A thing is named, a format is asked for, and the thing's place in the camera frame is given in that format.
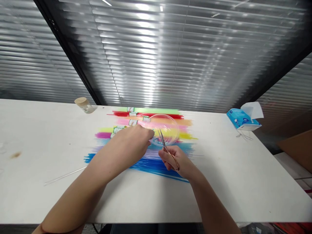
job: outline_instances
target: tissue box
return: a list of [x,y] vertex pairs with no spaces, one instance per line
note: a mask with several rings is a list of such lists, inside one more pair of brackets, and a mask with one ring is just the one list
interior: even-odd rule
[[253,131],[262,125],[255,119],[251,119],[243,110],[232,108],[227,112],[227,116],[239,130]]

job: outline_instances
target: person's right hand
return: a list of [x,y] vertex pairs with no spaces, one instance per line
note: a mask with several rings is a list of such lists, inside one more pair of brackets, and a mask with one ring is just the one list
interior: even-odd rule
[[199,169],[192,163],[187,155],[178,146],[167,146],[170,154],[175,156],[180,169],[177,171],[177,165],[174,158],[166,153],[163,149],[158,152],[159,157],[163,160],[168,171],[171,169],[178,172],[180,176],[190,180],[194,175],[199,172]]

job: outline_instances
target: green straw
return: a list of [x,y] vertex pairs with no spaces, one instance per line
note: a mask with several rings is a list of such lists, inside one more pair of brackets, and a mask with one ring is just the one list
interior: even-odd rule
[[[118,111],[127,112],[127,107],[120,107]],[[134,108],[135,112],[139,113],[155,113],[155,114],[177,114],[179,115],[180,112],[178,109],[159,109],[159,108]]]

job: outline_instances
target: wooden lid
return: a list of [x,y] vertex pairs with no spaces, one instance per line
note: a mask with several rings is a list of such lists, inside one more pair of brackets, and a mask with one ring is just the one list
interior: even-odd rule
[[78,106],[85,106],[85,105],[88,105],[89,104],[89,101],[87,98],[85,97],[79,97],[75,100],[75,103],[78,105]]

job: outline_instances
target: table surface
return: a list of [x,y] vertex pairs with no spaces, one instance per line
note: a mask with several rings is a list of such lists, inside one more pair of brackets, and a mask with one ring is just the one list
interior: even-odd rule
[[[0,99],[0,223],[40,223],[86,166],[99,127],[116,107],[85,114],[75,104]],[[312,199],[252,133],[226,114],[181,111],[197,137],[194,162],[236,222],[311,222]],[[12,155],[20,152],[17,158]],[[106,187],[90,222],[200,222],[189,183],[128,169]]]

